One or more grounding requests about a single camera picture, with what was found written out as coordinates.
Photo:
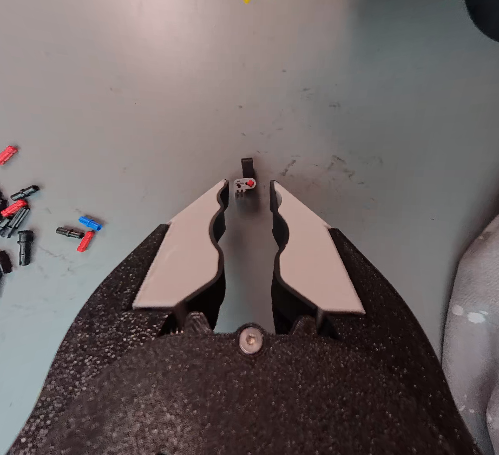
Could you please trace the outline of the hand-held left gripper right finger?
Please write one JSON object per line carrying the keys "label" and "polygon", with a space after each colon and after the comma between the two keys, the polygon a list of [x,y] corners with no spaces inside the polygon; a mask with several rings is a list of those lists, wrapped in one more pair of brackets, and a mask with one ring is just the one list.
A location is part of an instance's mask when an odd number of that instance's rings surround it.
{"label": "hand-held left gripper right finger", "polygon": [[331,226],[277,181],[271,182],[270,199],[278,244],[274,262],[278,286],[312,311],[365,315]]}

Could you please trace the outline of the grey desk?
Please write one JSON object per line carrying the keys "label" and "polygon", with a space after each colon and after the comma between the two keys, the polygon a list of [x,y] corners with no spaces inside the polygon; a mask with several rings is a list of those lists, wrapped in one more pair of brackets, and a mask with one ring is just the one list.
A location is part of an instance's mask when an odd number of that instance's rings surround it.
{"label": "grey desk", "polygon": [[1,0],[1,454],[86,300],[161,223],[229,193],[215,327],[273,332],[279,181],[389,280],[441,356],[452,278],[498,210],[498,42],[465,0]]}

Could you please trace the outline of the small grey toy brick assembly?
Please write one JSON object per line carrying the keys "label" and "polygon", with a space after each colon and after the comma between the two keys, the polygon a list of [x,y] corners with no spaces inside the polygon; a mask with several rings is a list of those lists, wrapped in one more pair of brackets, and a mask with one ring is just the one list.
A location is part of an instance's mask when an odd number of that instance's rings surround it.
{"label": "small grey toy brick assembly", "polygon": [[241,159],[242,177],[234,181],[234,198],[243,198],[248,192],[252,192],[257,186],[257,173],[254,168],[253,158]]}

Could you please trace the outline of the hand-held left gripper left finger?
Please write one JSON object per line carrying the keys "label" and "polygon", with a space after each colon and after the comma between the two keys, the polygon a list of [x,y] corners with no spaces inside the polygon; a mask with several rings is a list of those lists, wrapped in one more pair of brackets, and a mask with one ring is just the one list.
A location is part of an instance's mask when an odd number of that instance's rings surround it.
{"label": "hand-held left gripper left finger", "polygon": [[228,180],[222,179],[167,223],[133,309],[173,309],[220,279],[228,193]]}

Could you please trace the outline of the pile of small connector pins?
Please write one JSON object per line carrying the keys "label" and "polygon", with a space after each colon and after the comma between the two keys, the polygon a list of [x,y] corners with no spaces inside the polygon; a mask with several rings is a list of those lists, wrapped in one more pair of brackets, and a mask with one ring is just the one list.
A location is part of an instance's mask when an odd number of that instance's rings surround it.
{"label": "pile of small connector pins", "polygon": [[[31,214],[30,200],[42,187],[31,184],[19,189],[10,196],[1,192],[1,240],[15,240],[16,257],[1,249],[1,279],[12,273],[15,267],[28,267],[34,262],[34,253],[38,249],[38,234],[33,228],[24,225]],[[92,216],[81,215],[78,227],[61,225],[54,228],[58,236],[78,241],[77,251],[83,253],[91,246],[96,234],[103,230],[104,223]]]}

